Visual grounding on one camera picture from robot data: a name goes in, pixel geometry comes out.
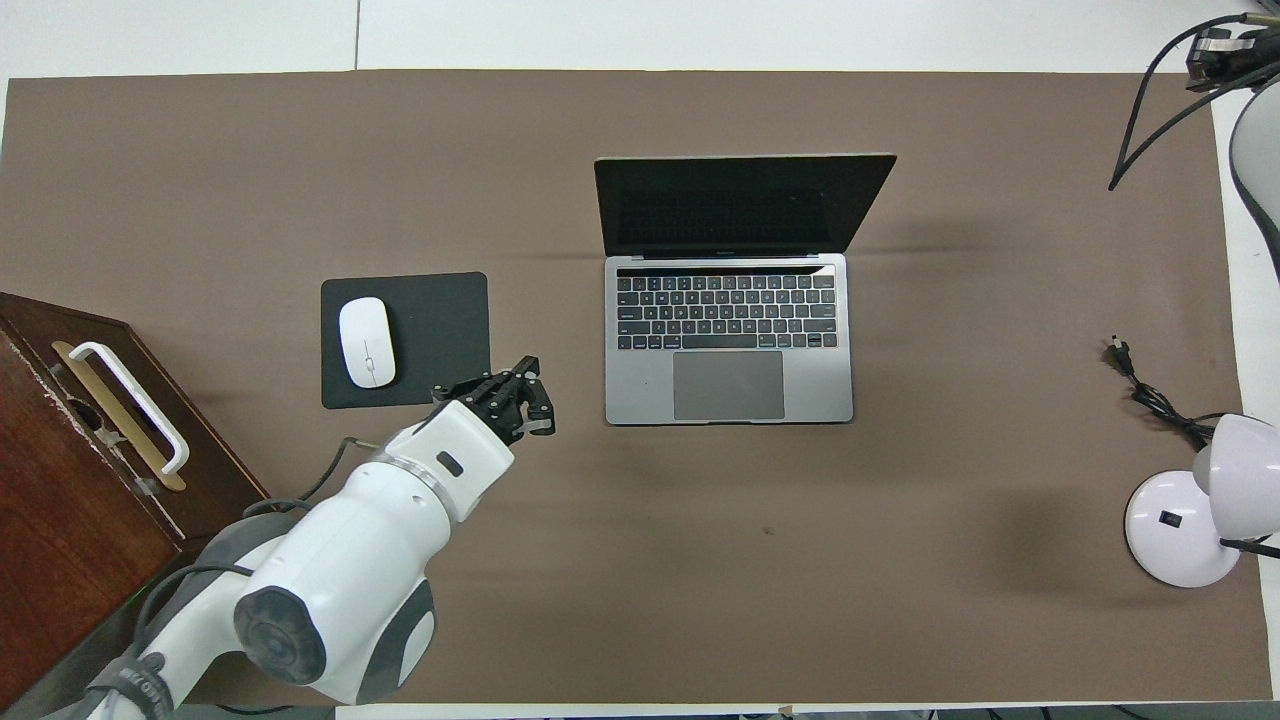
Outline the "brown table mat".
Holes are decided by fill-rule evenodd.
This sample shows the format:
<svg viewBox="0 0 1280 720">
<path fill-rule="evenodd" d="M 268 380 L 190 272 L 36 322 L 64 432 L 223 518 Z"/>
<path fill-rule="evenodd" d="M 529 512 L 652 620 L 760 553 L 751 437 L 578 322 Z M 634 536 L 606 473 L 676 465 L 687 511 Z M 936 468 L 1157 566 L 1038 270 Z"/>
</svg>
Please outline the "brown table mat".
<svg viewBox="0 0 1280 720">
<path fill-rule="evenodd" d="M 0 291 L 129 323 L 273 493 L 424 407 L 320 400 L 320 288 L 481 272 L 557 432 L 429 565 L 402 702 L 1266 700 L 1260 569 L 1180 591 L 1133 489 L 1239 409 L 1199 111 L 1108 182 L 1134 76 L 375 70 L 13 81 Z M 855 419 L 609 427 L 593 163 L 895 152 L 847 256 Z"/>
</svg>

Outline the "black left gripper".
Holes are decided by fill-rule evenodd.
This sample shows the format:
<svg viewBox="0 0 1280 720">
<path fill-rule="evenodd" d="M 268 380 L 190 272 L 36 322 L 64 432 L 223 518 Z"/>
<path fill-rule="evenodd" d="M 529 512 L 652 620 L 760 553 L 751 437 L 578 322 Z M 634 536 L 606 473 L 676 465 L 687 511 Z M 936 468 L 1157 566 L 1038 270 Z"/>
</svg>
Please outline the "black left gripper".
<svg viewBox="0 0 1280 720">
<path fill-rule="evenodd" d="M 556 433 L 554 404 L 539 396 L 540 372 L 540 359 L 526 355 L 508 372 L 483 374 L 452 386 L 433 386 L 431 398 L 438 404 L 461 402 L 509 447 L 522 436 Z"/>
</svg>

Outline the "white computer mouse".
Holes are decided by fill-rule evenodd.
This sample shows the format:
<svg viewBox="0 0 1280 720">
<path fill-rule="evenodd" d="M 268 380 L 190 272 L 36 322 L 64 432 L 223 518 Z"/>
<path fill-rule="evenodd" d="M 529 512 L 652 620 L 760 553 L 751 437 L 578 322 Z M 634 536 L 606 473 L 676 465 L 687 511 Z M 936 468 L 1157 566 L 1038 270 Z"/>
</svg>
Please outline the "white computer mouse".
<svg viewBox="0 0 1280 720">
<path fill-rule="evenodd" d="M 346 302 L 338 313 L 338 336 L 347 377 L 357 388 L 378 389 L 396 379 L 390 320 L 380 299 Z"/>
</svg>

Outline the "dark brown wooden box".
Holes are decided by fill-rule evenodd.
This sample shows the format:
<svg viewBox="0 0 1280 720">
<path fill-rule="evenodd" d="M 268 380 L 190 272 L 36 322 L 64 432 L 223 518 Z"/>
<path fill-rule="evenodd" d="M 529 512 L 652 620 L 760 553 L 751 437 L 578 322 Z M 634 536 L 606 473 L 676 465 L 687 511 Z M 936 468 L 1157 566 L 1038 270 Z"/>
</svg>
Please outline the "dark brown wooden box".
<svg viewBox="0 0 1280 720">
<path fill-rule="evenodd" d="M 189 443 L 187 489 L 93 432 L 51 343 L 110 346 Z M 74 703 L 131 641 L 145 594 L 195 560 L 262 486 L 124 322 L 0 292 L 0 720 Z"/>
</svg>

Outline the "black mouse pad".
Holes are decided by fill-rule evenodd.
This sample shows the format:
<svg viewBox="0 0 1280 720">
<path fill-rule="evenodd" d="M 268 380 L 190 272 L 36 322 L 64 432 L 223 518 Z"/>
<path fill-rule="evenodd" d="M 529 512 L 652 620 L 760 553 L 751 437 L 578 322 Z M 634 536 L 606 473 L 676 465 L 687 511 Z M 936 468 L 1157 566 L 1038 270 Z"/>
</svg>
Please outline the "black mouse pad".
<svg viewBox="0 0 1280 720">
<path fill-rule="evenodd" d="M 338 336 L 340 307 L 372 296 L 390 320 L 397 375 L 387 387 L 357 388 Z M 449 386 L 490 368 L 488 282 L 481 272 L 338 278 L 321 284 L 321 397 L 326 409 L 426 404 Z"/>
</svg>

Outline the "white desk lamp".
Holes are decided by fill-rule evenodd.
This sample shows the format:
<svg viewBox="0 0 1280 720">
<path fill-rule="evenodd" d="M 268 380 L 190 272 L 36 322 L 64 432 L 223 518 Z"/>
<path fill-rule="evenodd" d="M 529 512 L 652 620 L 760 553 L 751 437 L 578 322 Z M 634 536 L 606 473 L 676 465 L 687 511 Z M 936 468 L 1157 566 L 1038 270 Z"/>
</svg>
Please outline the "white desk lamp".
<svg viewBox="0 0 1280 720">
<path fill-rule="evenodd" d="M 1228 414 L 1188 470 L 1157 473 L 1126 505 L 1124 534 L 1139 568 L 1167 585 L 1224 579 L 1243 553 L 1280 561 L 1280 428 Z"/>
</svg>

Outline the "silver grey laptop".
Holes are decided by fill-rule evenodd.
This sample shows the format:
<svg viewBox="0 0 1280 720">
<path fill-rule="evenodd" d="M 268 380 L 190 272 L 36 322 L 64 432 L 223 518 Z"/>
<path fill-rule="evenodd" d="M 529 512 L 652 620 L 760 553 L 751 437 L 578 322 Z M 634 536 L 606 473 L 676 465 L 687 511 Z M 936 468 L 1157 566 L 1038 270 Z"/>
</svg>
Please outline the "silver grey laptop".
<svg viewBox="0 0 1280 720">
<path fill-rule="evenodd" d="M 892 152 L 600 158 L 605 419 L 854 419 L 846 251 Z"/>
</svg>

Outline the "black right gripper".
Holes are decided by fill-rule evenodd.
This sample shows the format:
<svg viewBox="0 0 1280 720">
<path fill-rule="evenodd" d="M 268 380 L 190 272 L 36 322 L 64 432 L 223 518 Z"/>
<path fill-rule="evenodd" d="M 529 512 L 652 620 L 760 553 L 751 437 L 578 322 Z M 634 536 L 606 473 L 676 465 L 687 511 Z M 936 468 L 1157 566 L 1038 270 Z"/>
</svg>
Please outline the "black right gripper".
<svg viewBox="0 0 1280 720">
<path fill-rule="evenodd" d="M 1280 63 L 1280 26 L 1238 36 L 1224 28 L 1206 29 L 1194 37 L 1187 54 L 1185 90 L 1206 94 L 1275 63 Z"/>
</svg>

